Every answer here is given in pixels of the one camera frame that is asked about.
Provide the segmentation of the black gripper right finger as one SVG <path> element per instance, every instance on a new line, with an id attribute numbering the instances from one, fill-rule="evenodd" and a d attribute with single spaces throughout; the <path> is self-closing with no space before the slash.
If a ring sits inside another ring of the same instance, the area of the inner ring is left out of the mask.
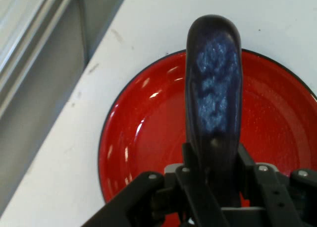
<path id="1" fill-rule="evenodd" d="M 237 158 L 239 190 L 251 207 L 261 207 L 270 227 L 317 225 L 317 172 L 297 169 L 290 176 L 269 163 L 255 163 L 240 144 Z"/>

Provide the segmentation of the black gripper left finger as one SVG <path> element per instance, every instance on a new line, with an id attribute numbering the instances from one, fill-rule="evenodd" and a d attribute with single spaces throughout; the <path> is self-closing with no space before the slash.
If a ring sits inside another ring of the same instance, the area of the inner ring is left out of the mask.
<path id="1" fill-rule="evenodd" d="M 180 225 L 227 227 L 229 222 L 199 171 L 190 143 L 182 146 L 183 164 L 166 174 L 138 175 L 83 225 L 85 227 L 160 227 L 177 213 Z"/>

